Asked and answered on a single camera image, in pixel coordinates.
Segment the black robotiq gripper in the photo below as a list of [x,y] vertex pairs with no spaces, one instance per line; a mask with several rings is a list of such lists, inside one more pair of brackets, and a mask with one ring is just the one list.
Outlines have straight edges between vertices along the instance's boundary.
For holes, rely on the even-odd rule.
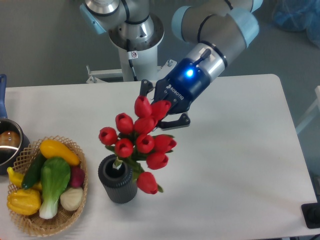
[[190,109],[192,102],[210,84],[210,77],[199,67],[203,60],[200,58],[193,62],[190,58],[184,58],[164,78],[158,80],[155,86],[147,79],[140,82],[140,96],[147,98],[150,103],[169,101],[169,115],[182,113],[177,120],[159,121],[156,128],[168,131],[190,125],[191,120],[184,112]]

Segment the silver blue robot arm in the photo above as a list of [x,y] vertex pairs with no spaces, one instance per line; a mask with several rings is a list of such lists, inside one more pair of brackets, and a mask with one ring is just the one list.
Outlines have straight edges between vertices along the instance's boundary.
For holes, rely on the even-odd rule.
[[147,0],[86,0],[80,12],[97,34],[117,47],[123,80],[140,81],[137,125],[153,130],[187,127],[192,102],[259,33],[253,12],[260,0],[210,0],[182,6],[173,15],[174,35],[194,48],[179,63],[158,68],[161,20]]

